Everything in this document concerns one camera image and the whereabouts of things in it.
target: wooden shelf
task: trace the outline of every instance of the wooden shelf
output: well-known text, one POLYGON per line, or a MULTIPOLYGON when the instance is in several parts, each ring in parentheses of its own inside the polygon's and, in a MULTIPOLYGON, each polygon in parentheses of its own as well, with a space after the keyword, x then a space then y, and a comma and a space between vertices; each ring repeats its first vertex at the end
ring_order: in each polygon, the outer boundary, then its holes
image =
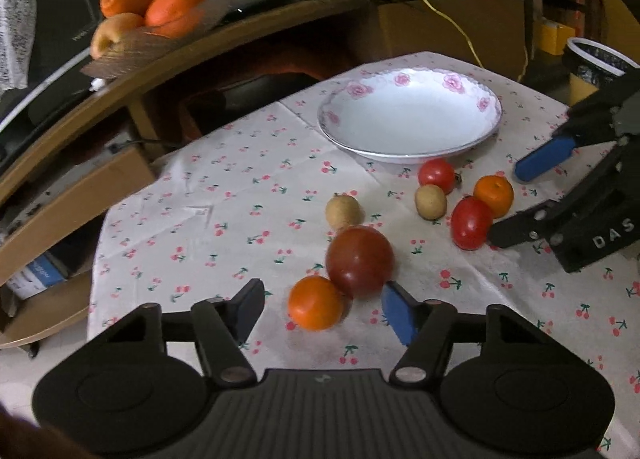
POLYGON ((155 179, 138 147, 126 148, 114 156, 40 209, 5 240, 0 246, 0 284, 69 233, 155 179))
POLYGON ((215 28, 210 34, 156 60, 93 94, 33 143, 0 180, 0 205, 46 160, 117 109, 187 69, 273 33, 369 6, 366 0, 302 0, 215 28))
POLYGON ((91 275, 89 269, 25 300, 18 314, 0 331, 0 349, 42 340, 85 318, 91 275))

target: potato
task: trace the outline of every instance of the potato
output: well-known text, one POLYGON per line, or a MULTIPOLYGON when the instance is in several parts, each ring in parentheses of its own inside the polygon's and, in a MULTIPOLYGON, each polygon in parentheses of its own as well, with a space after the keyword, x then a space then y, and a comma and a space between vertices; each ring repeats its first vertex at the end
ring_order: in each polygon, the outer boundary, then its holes
POLYGON ((447 213, 447 196, 434 184, 421 186, 415 191, 415 209, 423 219, 440 219, 447 213))
POLYGON ((364 220, 360 204, 350 195, 334 195, 324 208, 324 216, 335 232, 362 224, 364 220))

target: large tomato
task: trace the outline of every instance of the large tomato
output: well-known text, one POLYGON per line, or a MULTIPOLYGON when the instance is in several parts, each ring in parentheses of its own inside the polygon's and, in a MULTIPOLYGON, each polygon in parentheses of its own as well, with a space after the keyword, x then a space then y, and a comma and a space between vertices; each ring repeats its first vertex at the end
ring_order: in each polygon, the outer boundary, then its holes
POLYGON ((451 214, 451 238, 460 249, 480 248, 494 222, 494 213, 476 197, 465 197, 451 214))
POLYGON ((456 185, 456 171, 444 159, 431 159, 418 171, 420 186, 434 184, 449 195, 456 185))
POLYGON ((331 282, 350 298, 380 293, 394 270, 394 251, 386 237, 368 226, 340 230, 326 250, 331 282))

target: white tablecloth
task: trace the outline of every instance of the white tablecloth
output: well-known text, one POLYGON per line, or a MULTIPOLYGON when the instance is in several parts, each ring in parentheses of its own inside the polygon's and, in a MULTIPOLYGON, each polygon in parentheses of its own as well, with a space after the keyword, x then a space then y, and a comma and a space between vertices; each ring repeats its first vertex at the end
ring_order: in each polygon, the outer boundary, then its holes
MULTIPOLYGON (((367 71, 411 66, 468 74, 492 88, 504 107, 498 134, 452 160, 463 184, 449 196, 449 214, 479 177, 510 176, 514 161, 565 119, 561 103, 431 53, 365 65, 273 103, 174 153, 156 183, 111 208, 94 266, 89 337, 141 303, 184 311, 202 299, 231 297, 257 277, 268 291, 266 307, 242 349, 258 375, 267 367, 379 367, 388 374, 404 347, 385 323, 379 301, 355 302, 343 323, 321 333, 301 330, 287 317, 290 287, 305 275, 324 274, 333 235, 324 205, 334 192, 346 192, 358 198, 366 223, 394 245, 396 279, 415 298, 440 298, 474 313, 503 303, 599 370, 616 394, 602 452, 638 457, 635 254, 615 254, 568 275, 543 241, 504 251, 461 251, 451 242, 448 216, 433 223, 417 216, 417 168, 356 160, 319 134, 318 105, 334 86, 367 71)), ((562 196, 606 148, 581 149, 536 183, 514 186, 513 211, 562 196)), ((170 352, 197 366, 191 347, 170 346, 170 352)), ((452 362, 476 352, 473 344, 456 346, 452 362)))

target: tomato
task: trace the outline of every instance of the tomato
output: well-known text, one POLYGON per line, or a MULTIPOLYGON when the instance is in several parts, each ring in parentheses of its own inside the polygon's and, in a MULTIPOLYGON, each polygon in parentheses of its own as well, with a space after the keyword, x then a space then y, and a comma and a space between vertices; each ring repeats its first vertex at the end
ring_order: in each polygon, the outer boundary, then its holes
POLYGON ((380 293, 394 270, 394 250, 386 237, 368 226, 338 232, 326 250, 329 279, 350 298, 380 293))
POLYGON ((498 219, 504 217, 513 204, 513 186, 499 175, 485 175, 476 183, 474 197, 489 206, 494 219, 498 219))
POLYGON ((456 185, 458 177, 454 168, 444 159, 431 159, 420 167, 418 182, 420 186, 434 184, 449 195, 456 185))
POLYGON ((494 222, 494 213, 476 197, 465 197, 451 214, 451 238, 460 249, 480 248, 494 222))
POLYGON ((343 297, 324 277, 298 280, 289 293, 289 316, 303 329, 322 331, 337 324, 344 308, 343 297))

